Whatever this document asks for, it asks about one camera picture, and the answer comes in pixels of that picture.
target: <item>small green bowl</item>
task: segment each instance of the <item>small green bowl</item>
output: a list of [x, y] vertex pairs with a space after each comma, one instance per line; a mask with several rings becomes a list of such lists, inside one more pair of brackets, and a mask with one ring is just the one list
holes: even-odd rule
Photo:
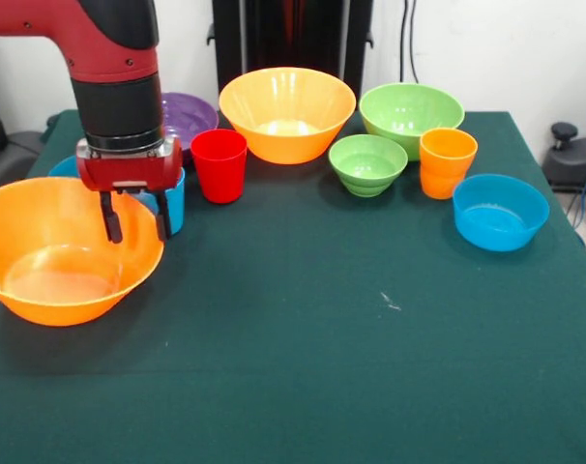
[[330, 149], [330, 164], [342, 184], [356, 196], [370, 198], [387, 189], [407, 165], [407, 153], [378, 135], [350, 135]]
[[367, 91], [360, 113], [368, 133], [400, 144], [410, 161], [420, 159], [420, 136], [434, 128], [457, 128], [465, 111], [453, 96], [422, 84], [385, 84]]

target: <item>purple bowl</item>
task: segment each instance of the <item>purple bowl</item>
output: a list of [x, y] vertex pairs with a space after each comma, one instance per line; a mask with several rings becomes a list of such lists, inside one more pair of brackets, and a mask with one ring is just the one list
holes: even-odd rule
[[177, 136], [184, 151], [197, 135], [218, 127], [217, 111], [199, 97], [167, 92], [161, 94], [161, 105], [165, 132]]

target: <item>blue bowl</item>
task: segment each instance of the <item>blue bowl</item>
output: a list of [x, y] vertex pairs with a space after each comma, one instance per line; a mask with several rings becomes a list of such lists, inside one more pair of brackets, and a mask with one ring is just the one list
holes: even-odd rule
[[499, 174], [479, 174], [454, 190], [458, 232], [473, 245], [491, 251], [526, 246], [548, 220], [546, 198], [529, 184]]
[[[78, 175], [78, 166], [76, 164], [75, 157], [68, 157], [63, 159], [57, 165], [55, 165], [50, 172], [48, 177], [80, 177]], [[185, 185], [186, 183], [186, 171], [182, 168], [181, 178], [175, 188], [169, 188], [166, 191], [166, 200], [168, 200], [168, 216], [170, 217], [170, 230], [172, 234], [179, 232], [184, 225], [184, 211], [185, 211]], [[156, 197], [151, 193], [145, 191], [132, 195], [143, 205], [151, 210], [156, 215], [158, 213], [158, 202]]]

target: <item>large orange bowl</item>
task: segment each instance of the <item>large orange bowl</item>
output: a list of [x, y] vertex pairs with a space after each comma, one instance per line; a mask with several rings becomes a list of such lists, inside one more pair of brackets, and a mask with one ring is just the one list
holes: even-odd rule
[[38, 178], [0, 188], [0, 302], [47, 326], [95, 319], [145, 280], [163, 243], [154, 215], [113, 194], [124, 240], [108, 241], [100, 196], [79, 179]]
[[220, 110], [259, 158], [277, 164], [314, 160], [355, 110], [338, 78], [304, 68], [248, 72], [220, 92]]

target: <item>white mark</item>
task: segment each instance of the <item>white mark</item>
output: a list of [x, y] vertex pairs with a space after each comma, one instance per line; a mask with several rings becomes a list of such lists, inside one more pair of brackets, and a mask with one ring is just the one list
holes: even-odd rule
[[395, 304], [389, 296], [387, 296], [383, 292], [379, 292], [379, 293], [381, 293], [383, 300], [388, 304], [388, 307], [390, 309], [395, 309], [396, 311], [400, 311], [400, 306], [398, 304]]

